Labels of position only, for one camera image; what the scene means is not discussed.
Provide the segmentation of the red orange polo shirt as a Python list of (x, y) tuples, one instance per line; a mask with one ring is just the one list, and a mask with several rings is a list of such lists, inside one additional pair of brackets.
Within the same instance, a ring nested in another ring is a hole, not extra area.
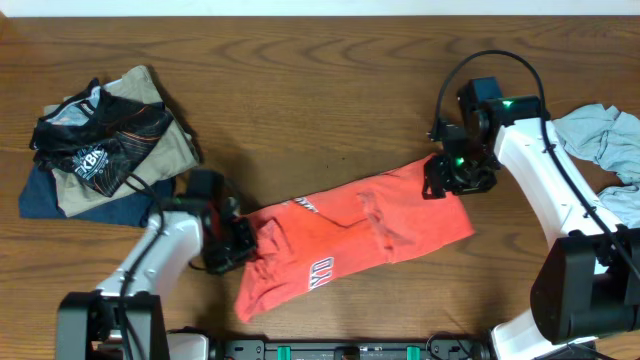
[(424, 256), (474, 233), (454, 195), (422, 196), (425, 160), (249, 214), (257, 253), (234, 304), (253, 317), (329, 282)]

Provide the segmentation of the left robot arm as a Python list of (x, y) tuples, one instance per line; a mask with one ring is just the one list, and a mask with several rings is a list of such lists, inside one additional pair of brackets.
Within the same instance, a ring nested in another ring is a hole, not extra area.
[(222, 174), (191, 171), (184, 193), (161, 199), (143, 236), (121, 265), (90, 292), (70, 292), (57, 311), (58, 359), (222, 359), (206, 333), (169, 330), (162, 303), (194, 258), (201, 271), (223, 275), (256, 252), (249, 220)]

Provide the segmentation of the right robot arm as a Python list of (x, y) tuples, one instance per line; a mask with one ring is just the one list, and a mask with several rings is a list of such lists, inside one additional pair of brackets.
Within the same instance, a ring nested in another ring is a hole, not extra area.
[(568, 358), (592, 341), (639, 328), (639, 232), (606, 209), (554, 133), (536, 96), (503, 96), (493, 77), (457, 93), (460, 126), (439, 118), (443, 153), (424, 167), (424, 198), (489, 191), (506, 168), (541, 224), (549, 253), (530, 307), (494, 327), (477, 359)]

